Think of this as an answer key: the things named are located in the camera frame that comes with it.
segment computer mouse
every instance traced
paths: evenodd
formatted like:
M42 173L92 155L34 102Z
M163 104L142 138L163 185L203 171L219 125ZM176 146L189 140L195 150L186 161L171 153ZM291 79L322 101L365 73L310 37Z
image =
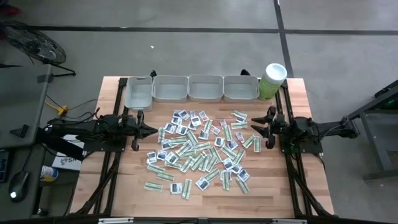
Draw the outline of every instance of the computer mouse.
M27 195L28 178L29 173L24 170L14 174L8 186L8 192L12 202L20 202L25 199Z

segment black desk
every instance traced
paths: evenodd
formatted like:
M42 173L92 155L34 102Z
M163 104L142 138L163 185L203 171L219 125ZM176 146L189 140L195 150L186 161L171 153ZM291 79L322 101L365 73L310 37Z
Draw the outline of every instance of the black desk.
M0 69L0 148L10 151L9 175L0 184L0 221L30 218L37 200L37 189L45 149L36 144L25 170L29 172L27 197L18 203L11 202L8 194L9 181L20 172L35 143L42 108L51 78L50 65L13 67ZM11 135L11 129L28 125L24 138Z

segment gray floor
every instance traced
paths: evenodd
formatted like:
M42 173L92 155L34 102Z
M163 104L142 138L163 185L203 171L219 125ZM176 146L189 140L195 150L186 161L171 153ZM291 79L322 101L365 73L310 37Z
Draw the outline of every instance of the gray floor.
M276 28L271 0L86 0L13 1L24 13L16 19L32 25L129 27ZM289 29L396 30L398 1L280 0ZM238 74L260 76L271 62L283 64L277 34L197 34L145 32L46 32L66 51L64 66L76 77L56 79L49 95L61 104L96 98L105 75ZM396 36L288 35L294 76L304 78L315 121L341 119L397 79ZM0 43L0 63L29 65L29 59ZM70 116L94 110L86 105ZM55 112L45 108L44 124ZM357 121L360 131L362 124ZM398 222L398 181L365 184L377 172L364 134L357 139L325 138L326 174L337 215ZM61 192L51 189L52 215L66 207Z

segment white plastic tray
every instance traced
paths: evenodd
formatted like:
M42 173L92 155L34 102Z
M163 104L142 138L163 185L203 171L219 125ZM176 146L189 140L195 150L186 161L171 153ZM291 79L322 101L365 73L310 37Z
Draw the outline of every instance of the white plastic tray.
M224 100L233 103L252 103L259 97L258 78L247 75L224 77Z
M219 75L189 76L188 95L190 101L220 102L223 94L223 77Z
M152 88L155 101L161 103L184 103L188 96L188 77L156 76Z
M124 105L132 110L152 110L152 77L127 79Z

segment wooden table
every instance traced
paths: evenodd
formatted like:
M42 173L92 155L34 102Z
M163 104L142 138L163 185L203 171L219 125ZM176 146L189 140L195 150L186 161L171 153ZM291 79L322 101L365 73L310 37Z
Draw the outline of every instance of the wooden table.
M99 114L111 114L113 112L118 80L120 77L104 77L97 107L100 107ZM295 116L311 117L307 93L303 79L288 79L290 99ZM284 95L281 94L282 104L285 105ZM124 97L122 98L120 113L122 113ZM172 119L176 109L206 111L207 115L214 121L218 128L220 120L226 119L228 124L235 122L231 115L232 110L240 110L248 114L248 125L254 124L251 118L264 116L269 106L275 105L275 100L256 103L194 103L184 104L156 103L153 110L145 112L145 123L154 128L164 127ZM201 128L195 132L198 136ZM251 128L239 129L245 139L251 134L258 135ZM166 138L178 136L178 134L166 134ZM214 144L215 135L210 133L209 141ZM189 170L186 174L177 169L166 167L166 171L175 174L175 182L184 183L185 179L192 179L193 185L189 200L181 198L181 195L170 194L170 182L159 180L155 174L146 168L147 153L161 149L157 144L158 134L153 134L139 142L139 152L131 150L131 139L128 139L126 151L122 154L119 166L118 180L114 195L112 216L126 217L213 217L213 218L292 218L292 199L290 196L289 181L284 156L280 153L279 145L268 150L265 148L265 140L262 142L262 152L254 153L253 145L246 150L246 155L241 165L250 174L247 180L250 192L242 193L235 180L231 181L231 190L225 191L222 188L218 176L210 184L210 188L202 192L195 182L205 173L199 170ZM226 157L220 150L220 156ZM73 198L71 212L78 210L90 197L98 185L101 166L103 163L103 152L93 153L83 161L80 176ZM311 154L303 155L303 164L309 189L324 206L333 213L330 200L328 184L326 181L323 166L318 158ZM164 185L163 192L144 190L145 182L151 181ZM298 191L302 210L302 194ZM106 202L105 193L103 198L104 208Z

